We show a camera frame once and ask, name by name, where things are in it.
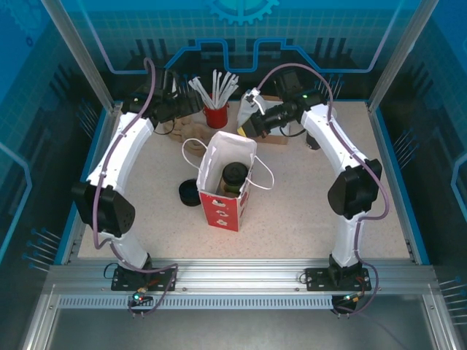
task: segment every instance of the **black jar lid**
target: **black jar lid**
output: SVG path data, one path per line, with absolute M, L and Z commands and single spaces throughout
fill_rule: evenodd
M 239 162 L 228 164 L 222 172 L 222 178 L 228 186 L 239 186 L 243 184 L 247 176 L 248 168 Z
M 180 200 L 186 206 L 199 206 L 201 204 L 198 188 L 196 186 L 196 179 L 183 182 L 180 187 L 178 187 L 178 193 L 180 194 Z

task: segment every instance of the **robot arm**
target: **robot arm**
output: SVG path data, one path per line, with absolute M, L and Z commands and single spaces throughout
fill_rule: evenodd
M 146 140 L 153 134 L 158 123 L 184 117 L 202 109 L 201 97 L 196 91 L 178 88 L 177 76 L 170 71 L 158 70 L 156 89 L 147 112 L 127 131 L 117 146 L 107 165 L 98 205 L 98 232 L 102 239 L 110 239 L 118 254 L 135 268 L 150 268 L 147 265 L 149 254 L 142 248 L 134 232 L 131 231 L 135 218 L 134 207 L 123 197 L 128 175 Z M 141 86 L 123 105 L 119 124 L 107 150 L 89 174 L 86 182 L 74 184 L 72 195 L 82 221 L 93 224 L 92 210 L 96 187 L 102 174 L 104 160 L 111 146 L 126 126 L 134 120 L 145 103 L 146 85 Z
M 335 129 L 350 146 L 352 153 L 342 146 L 329 126 L 328 106 L 323 104 L 319 93 L 285 98 L 283 96 L 284 103 L 270 109 L 265 108 L 266 104 L 257 89 L 248 92 L 244 98 L 252 105 L 257 105 L 258 111 L 238 130 L 241 135 L 265 137 L 271 129 L 283 127 L 296 120 L 323 148 L 336 175 L 336 181 L 328 192 L 328 202 L 339 215 L 336 245 L 330 256 L 330 265 L 336 269 L 336 279 L 340 279 L 345 271 L 361 268 L 354 252 L 355 226 L 358 219 L 371 209 L 371 204 L 377 199 L 378 187 L 353 155 L 364 160 L 374 173 L 381 177 L 382 167 L 379 161 L 369 160 L 362 154 L 332 116 L 331 121 Z

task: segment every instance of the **metal base plate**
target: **metal base plate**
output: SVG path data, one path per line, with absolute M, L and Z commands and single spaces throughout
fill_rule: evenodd
M 306 290 L 308 292 L 359 292 L 362 290 L 362 286 L 356 280 L 357 277 L 362 277 L 363 279 L 368 277 L 368 281 L 365 282 L 364 287 L 366 292 L 371 290 L 370 276 L 366 268 L 362 268 L 352 278 L 342 280 L 339 287 L 334 285 L 327 268 L 306 268 Z
M 171 268 L 170 270 L 160 273 L 139 273 L 118 266 L 114 271 L 112 286 L 110 289 L 118 292 L 135 292 L 138 288 L 156 280 L 157 283 L 151 284 L 148 287 L 148 290 L 150 292 L 163 292 L 166 289 L 174 270 L 174 268 Z M 170 292 L 175 290 L 175 281 L 176 279 L 169 287 Z

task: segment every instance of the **pen holder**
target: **pen holder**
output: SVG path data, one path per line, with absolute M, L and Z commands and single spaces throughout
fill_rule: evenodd
M 228 102 L 224 107 L 219 109 L 210 109 L 204 105 L 203 113 L 206 116 L 207 126 L 213 129 L 221 129 L 227 125 L 227 107 L 229 107 Z

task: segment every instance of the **clear plastic panel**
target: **clear plastic panel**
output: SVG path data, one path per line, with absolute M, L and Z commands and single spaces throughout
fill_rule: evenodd
M 438 3 L 379 107 L 393 165 L 441 282 L 467 279 L 466 18 L 464 1 Z M 452 315 L 465 314 L 465 300 L 456 307 L 461 311 Z
M 241 91 L 278 64 L 308 63 L 333 82 L 338 97 L 365 99 L 418 4 L 419 0 L 63 2 L 114 98 L 128 94 L 128 82 L 145 73 L 142 61 L 149 56 L 186 77 L 208 75 L 213 69 L 241 74 Z M 317 80 L 304 76 L 312 89 Z
M 40 1 L 0 6 L 0 347 L 19 349 L 101 106 Z

